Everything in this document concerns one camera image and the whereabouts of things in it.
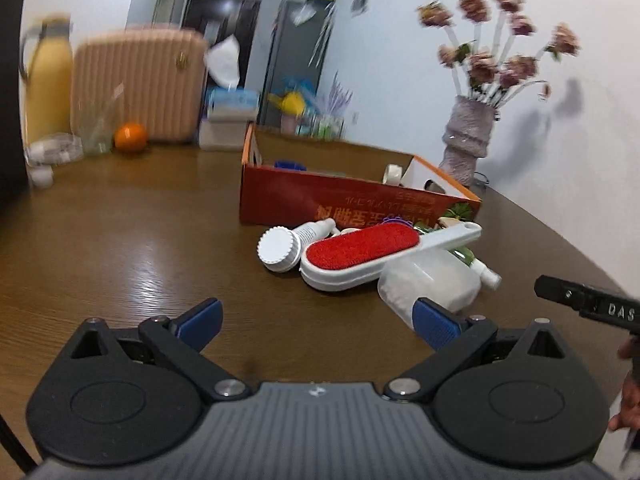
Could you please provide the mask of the person's right hand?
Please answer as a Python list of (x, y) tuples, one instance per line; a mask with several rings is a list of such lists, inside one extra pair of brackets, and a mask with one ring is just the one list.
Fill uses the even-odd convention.
[(632, 336), (617, 351), (618, 357), (632, 361), (632, 370), (627, 374), (622, 387), (620, 411), (608, 422), (608, 430), (639, 429), (639, 338)]

